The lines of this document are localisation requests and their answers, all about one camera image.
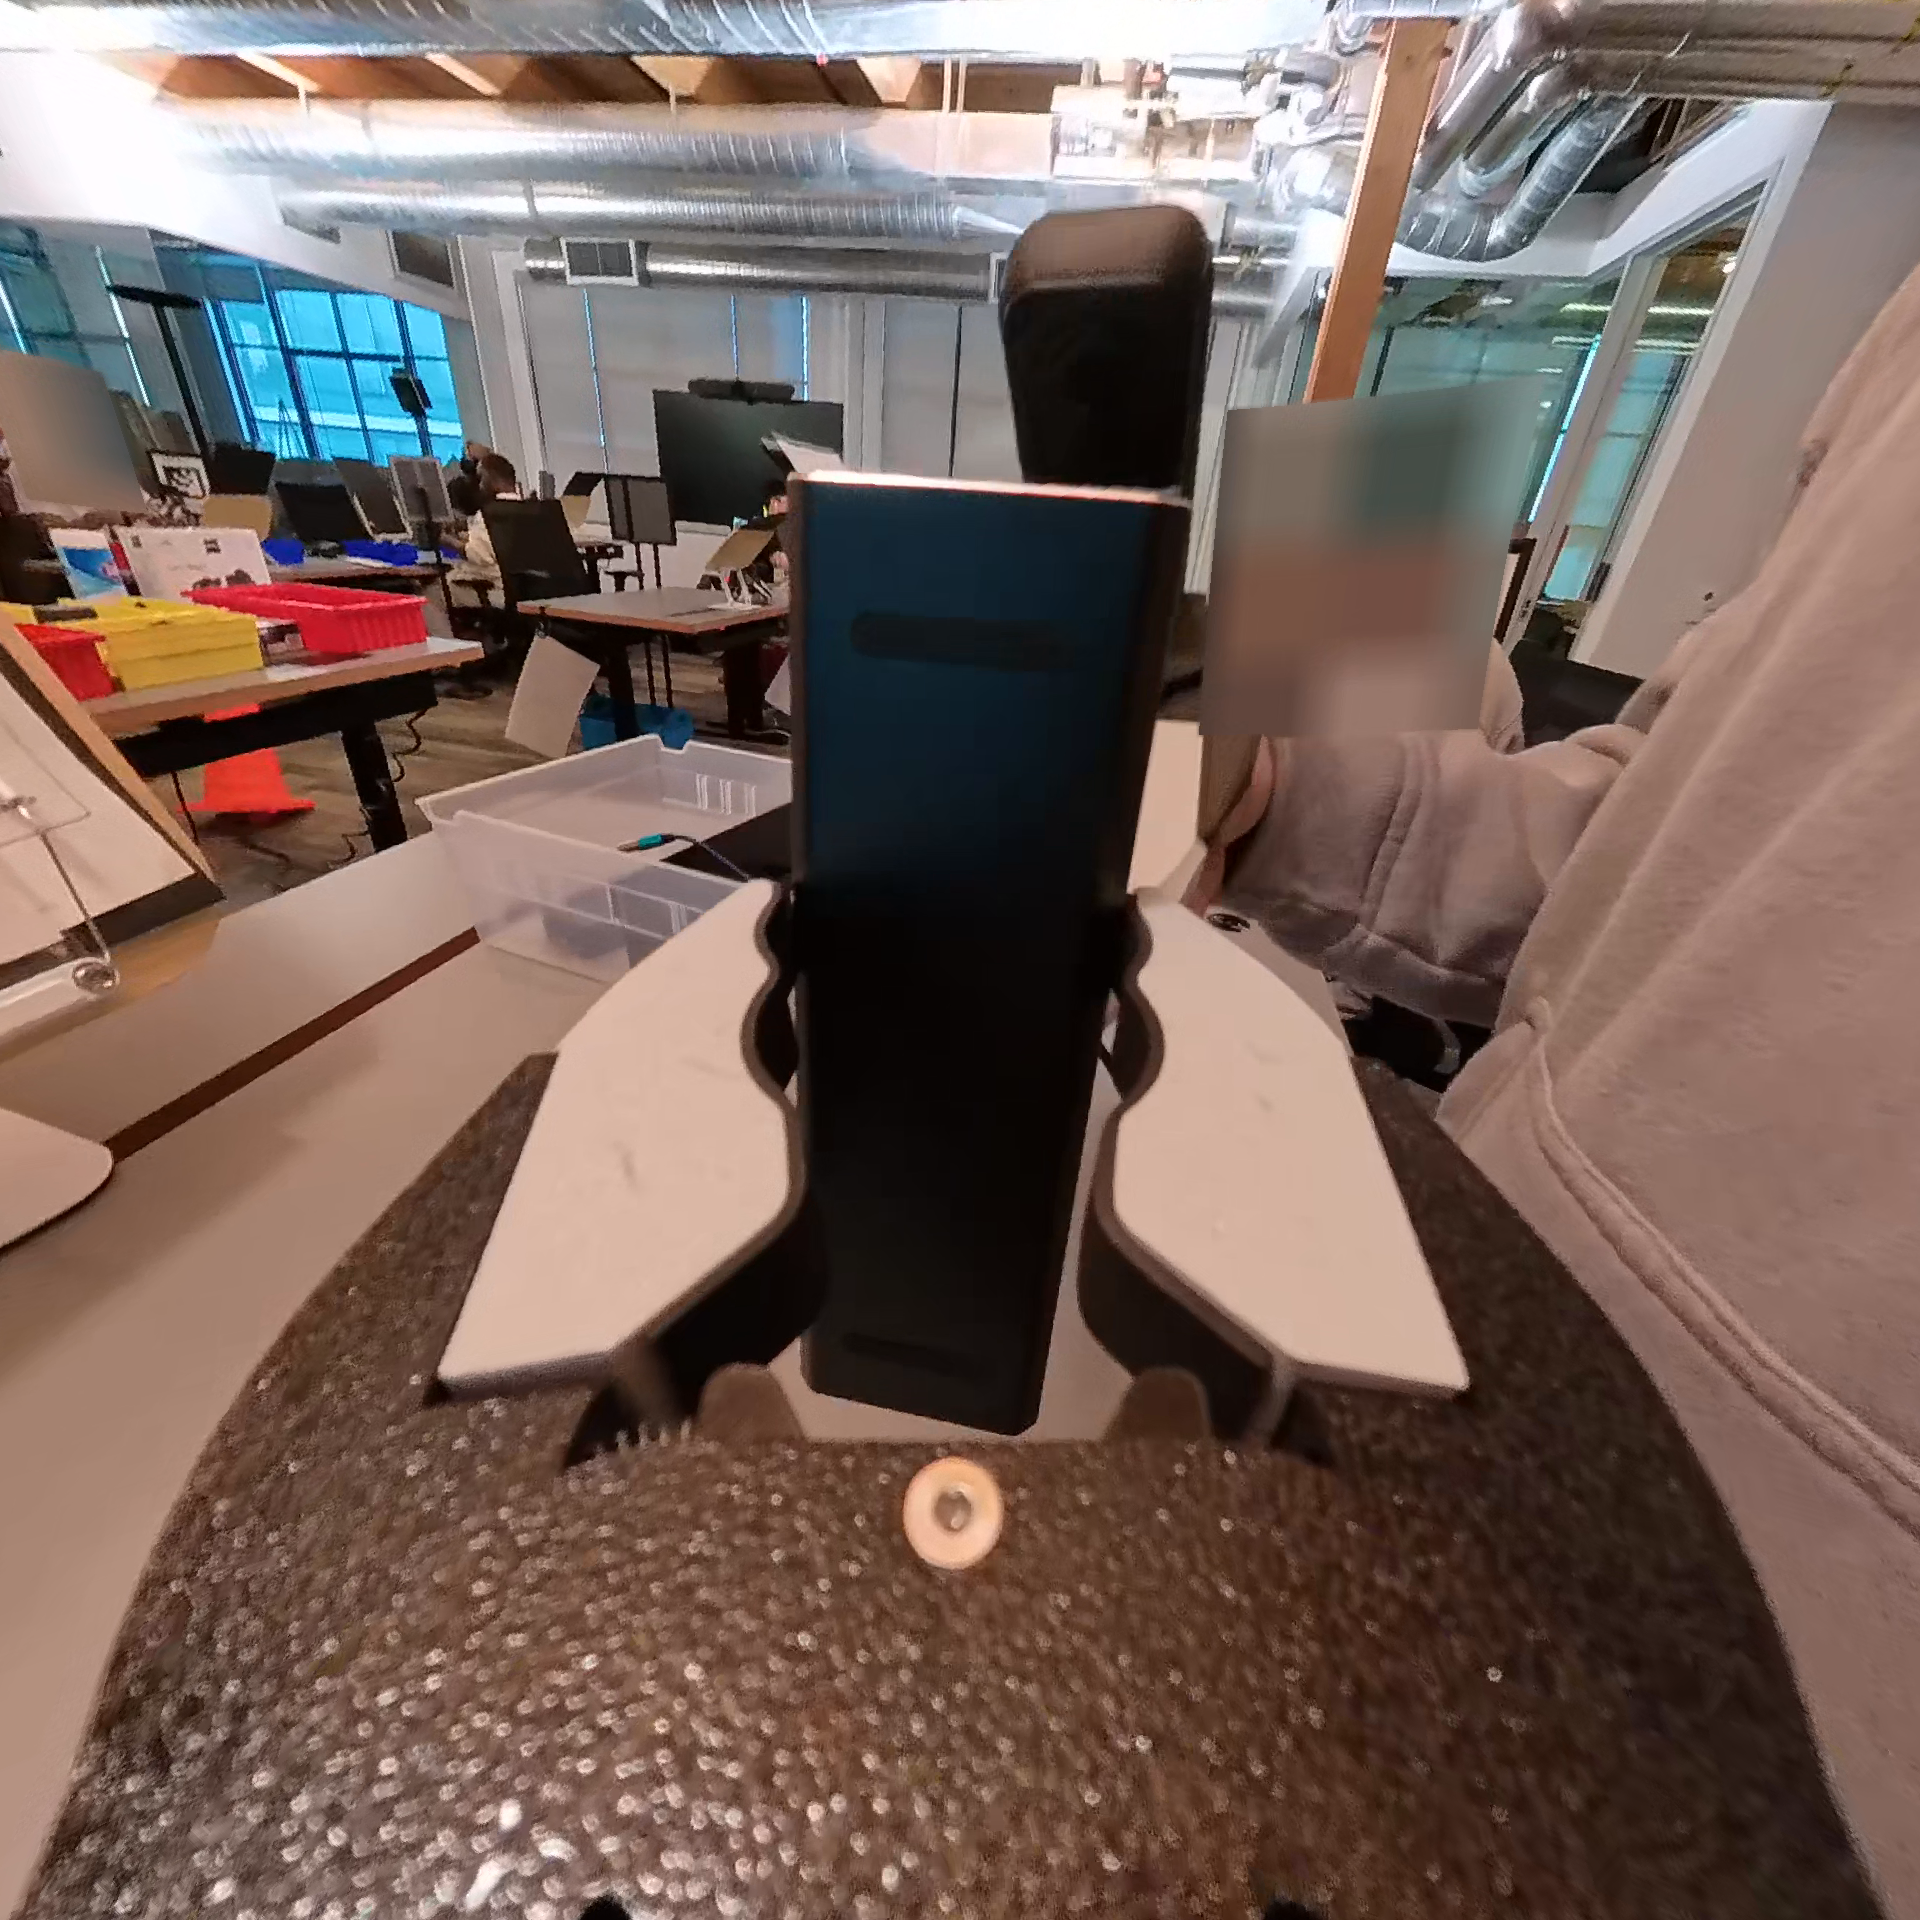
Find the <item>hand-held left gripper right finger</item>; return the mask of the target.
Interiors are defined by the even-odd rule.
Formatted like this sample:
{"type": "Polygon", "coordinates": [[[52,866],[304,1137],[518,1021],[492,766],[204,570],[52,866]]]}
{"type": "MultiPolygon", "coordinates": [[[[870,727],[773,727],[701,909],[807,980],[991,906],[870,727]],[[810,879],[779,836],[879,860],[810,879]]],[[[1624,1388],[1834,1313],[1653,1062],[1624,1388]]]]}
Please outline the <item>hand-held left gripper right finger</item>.
{"type": "Polygon", "coordinates": [[[1078,1309],[1211,1432],[1279,1432],[1304,1387],[1452,1403],[1452,1330],[1347,1044],[1165,894],[1131,902],[1078,1309]]]}

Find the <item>black usb hub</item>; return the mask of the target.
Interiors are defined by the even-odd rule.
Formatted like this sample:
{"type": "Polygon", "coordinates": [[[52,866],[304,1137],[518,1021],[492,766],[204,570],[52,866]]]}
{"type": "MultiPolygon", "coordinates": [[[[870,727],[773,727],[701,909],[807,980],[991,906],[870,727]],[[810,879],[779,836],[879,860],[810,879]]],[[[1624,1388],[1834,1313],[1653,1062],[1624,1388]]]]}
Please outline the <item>black usb hub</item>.
{"type": "Polygon", "coordinates": [[[793,1011],[815,1390],[1041,1407],[1188,557],[1174,493],[793,484],[793,1011]]]}

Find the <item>person's right forearm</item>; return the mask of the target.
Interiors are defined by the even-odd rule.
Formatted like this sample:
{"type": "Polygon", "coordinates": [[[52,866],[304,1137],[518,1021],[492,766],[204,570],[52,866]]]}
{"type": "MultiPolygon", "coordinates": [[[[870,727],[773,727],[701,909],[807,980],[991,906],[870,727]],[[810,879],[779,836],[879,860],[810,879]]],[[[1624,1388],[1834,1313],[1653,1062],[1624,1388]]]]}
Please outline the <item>person's right forearm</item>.
{"type": "Polygon", "coordinates": [[[1647,732],[1503,754],[1476,732],[1272,738],[1221,901],[1356,993],[1491,1027],[1553,879],[1647,732]]]}

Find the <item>person's right hand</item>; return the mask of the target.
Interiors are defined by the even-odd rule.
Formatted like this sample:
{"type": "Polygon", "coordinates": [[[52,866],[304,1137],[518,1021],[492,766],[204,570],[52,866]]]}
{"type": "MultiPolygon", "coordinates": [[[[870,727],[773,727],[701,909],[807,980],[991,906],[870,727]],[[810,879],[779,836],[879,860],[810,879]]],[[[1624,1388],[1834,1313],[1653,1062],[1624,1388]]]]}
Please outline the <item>person's right hand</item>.
{"type": "Polygon", "coordinates": [[[1188,906],[1211,911],[1228,879],[1230,858],[1265,817],[1275,792],[1277,756],[1271,736],[1215,736],[1202,764],[1202,815],[1199,840],[1202,858],[1188,882],[1188,906]]]}

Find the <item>clear plastic bin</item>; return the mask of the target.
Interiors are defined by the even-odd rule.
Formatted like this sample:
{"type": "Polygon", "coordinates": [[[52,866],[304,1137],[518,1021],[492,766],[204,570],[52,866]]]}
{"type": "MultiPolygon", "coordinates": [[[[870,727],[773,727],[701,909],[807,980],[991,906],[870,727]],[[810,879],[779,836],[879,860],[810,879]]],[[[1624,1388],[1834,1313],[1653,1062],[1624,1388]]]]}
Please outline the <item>clear plastic bin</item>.
{"type": "Polygon", "coordinates": [[[478,935],[612,980],[783,856],[783,754],[637,736],[426,797],[478,935]]]}

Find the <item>large black monitor screen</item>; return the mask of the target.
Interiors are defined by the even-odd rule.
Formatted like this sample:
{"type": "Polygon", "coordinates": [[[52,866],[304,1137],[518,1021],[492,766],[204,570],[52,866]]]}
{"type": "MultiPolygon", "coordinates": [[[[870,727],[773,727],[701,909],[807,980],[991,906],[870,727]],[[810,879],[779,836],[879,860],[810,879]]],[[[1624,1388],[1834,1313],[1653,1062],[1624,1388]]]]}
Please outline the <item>large black monitor screen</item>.
{"type": "Polygon", "coordinates": [[[651,413],[658,480],[676,523],[723,528],[757,517],[791,471],[776,439],[834,457],[844,449],[842,402],[799,398],[791,383],[653,388],[651,413]]]}

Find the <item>person's beige sweatshirt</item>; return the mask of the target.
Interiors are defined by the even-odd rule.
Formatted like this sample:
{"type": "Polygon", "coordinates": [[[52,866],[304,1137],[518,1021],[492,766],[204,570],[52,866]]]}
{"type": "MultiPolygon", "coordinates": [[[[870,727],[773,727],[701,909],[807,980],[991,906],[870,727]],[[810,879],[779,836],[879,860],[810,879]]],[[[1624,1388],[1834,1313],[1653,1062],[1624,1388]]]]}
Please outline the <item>person's beige sweatshirt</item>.
{"type": "Polygon", "coordinates": [[[1918,282],[1620,724],[1448,1127],[1659,1384],[1888,1916],[1918,1842],[1918,282]]]}

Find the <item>wooden-top desk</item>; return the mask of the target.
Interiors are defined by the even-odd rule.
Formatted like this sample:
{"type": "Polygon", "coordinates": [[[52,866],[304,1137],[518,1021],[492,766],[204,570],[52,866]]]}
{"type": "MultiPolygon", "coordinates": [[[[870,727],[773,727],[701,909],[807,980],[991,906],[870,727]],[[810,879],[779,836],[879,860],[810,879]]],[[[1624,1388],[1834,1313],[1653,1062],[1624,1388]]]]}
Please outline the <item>wooden-top desk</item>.
{"type": "Polygon", "coordinates": [[[530,621],[599,666],[606,694],[623,707],[620,729],[633,724],[637,686],[632,649],[658,649],[660,686],[673,691],[673,651],[697,651],[716,660],[725,699],[723,736],[735,744],[773,744],[779,732],[767,722],[761,654],[783,639],[786,588],[767,602],[741,602],[698,588],[601,590],[532,602],[530,621]]]}

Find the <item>orange traffic cone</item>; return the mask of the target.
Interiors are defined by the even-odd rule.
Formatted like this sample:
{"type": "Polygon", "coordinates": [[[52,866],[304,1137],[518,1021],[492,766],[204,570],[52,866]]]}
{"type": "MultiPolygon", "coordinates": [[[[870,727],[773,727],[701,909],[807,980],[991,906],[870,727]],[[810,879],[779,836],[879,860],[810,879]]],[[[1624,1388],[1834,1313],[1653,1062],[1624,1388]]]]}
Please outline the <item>orange traffic cone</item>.
{"type": "Polygon", "coordinates": [[[195,826],[210,820],[275,825],[316,810],[314,799],[294,792],[270,745],[205,762],[199,797],[181,807],[195,826]]]}

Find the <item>wooden-top table with black legs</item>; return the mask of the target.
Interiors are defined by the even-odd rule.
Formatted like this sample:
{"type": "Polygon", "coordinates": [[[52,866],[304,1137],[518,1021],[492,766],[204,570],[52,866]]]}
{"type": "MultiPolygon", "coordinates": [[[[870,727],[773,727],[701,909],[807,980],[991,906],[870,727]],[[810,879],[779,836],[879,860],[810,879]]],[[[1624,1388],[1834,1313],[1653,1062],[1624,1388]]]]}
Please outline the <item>wooden-top table with black legs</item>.
{"type": "Polygon", "coordinates": [[[481,655],[478,643],[431,635],[347,660],[121,690],[80,710],[151,780],[333,734],[372,848],[389,850],[405,845],[410,829],[378,725],[432,710],[440,683],[481,655]]]}

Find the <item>white flat stand base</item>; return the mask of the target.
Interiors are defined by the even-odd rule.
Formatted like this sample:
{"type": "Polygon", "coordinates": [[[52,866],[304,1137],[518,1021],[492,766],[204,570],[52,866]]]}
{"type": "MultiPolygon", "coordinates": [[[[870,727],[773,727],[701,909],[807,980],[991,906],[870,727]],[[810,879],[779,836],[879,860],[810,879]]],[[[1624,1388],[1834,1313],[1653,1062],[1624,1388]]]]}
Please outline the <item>white flat stand base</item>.
{"type": "Polygon", "coordinates": [[[2,1248],[88,1202],[112,1177],[105,1145],[2,1109],[2,1248]]]}

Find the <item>white packets on side table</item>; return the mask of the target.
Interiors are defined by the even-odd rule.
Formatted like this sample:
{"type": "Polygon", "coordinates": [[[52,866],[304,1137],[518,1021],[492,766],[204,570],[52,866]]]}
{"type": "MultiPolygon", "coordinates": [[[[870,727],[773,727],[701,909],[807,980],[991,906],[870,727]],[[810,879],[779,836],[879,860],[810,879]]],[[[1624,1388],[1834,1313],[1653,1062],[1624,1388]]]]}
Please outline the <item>white packets on side table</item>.
{"type": "Polygon", "coordinates": [[[53,873],[60,879],[60,888],[68,895],[68,902],[75,915],[75,930],[60,933],[60,943],[53,948],[53,961],[37,968],[37,972],[64,972],[64,985],[73,987],[83,996],[107,996],[115,995],[123,974],[118,970],[116,959],[112,956],[112,948],[102,933],[102,927],[89,911],[83,891],[79,887],[75,875],[71,873],[60,847],[53,838],[53,826],[40,815],[40,804],[35,795],[26,795],[18,790],[10,782],[2,782],[2,813],[4,813],[4,845],[10,845],[21,838],[31,838],[47,854],[53,873]]]}

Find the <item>black office chair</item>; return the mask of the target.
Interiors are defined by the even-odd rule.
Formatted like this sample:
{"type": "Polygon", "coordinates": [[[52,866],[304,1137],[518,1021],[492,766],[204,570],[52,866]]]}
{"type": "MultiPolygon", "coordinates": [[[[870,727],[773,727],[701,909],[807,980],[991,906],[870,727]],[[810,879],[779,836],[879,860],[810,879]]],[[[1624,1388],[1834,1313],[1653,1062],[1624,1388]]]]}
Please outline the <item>black office chair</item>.
{"type": "Polygon", "coordinates": [[[559,496],[492,495],[481,503],[481,528],[500,573],[502,641],[530,639],[530,607],[548,597],[601,588],[596,564],[582,552],[559,496]]]}

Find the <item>large red plastic bin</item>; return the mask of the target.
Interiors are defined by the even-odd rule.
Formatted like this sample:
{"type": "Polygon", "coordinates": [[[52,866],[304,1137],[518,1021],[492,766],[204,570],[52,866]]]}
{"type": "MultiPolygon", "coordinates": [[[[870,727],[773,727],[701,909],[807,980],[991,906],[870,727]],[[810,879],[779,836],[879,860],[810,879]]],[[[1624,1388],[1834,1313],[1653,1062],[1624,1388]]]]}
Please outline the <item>large red plastic bin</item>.
{"type": "Polygon", "coordinates": [[[268,582],[187,587],[185,597],[256,621],[294,625],[301,648],[323,660],[359,659],[426,643],[426,601],[362,587],[268,582]]]}

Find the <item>yellow plastic bin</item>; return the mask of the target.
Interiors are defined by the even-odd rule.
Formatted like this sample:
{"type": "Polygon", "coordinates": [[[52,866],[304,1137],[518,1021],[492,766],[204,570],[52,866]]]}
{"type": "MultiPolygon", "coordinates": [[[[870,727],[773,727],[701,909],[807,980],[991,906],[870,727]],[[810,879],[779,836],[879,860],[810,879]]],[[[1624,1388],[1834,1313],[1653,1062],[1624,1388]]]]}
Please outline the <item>yellow plastic bin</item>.
{"type": "Polygon", "coordinates": [[[259,626],[247,611],[121,596],[93,602],[92,623],[102,662],[125,691],[224,680],[265,666],[259,626]]]}

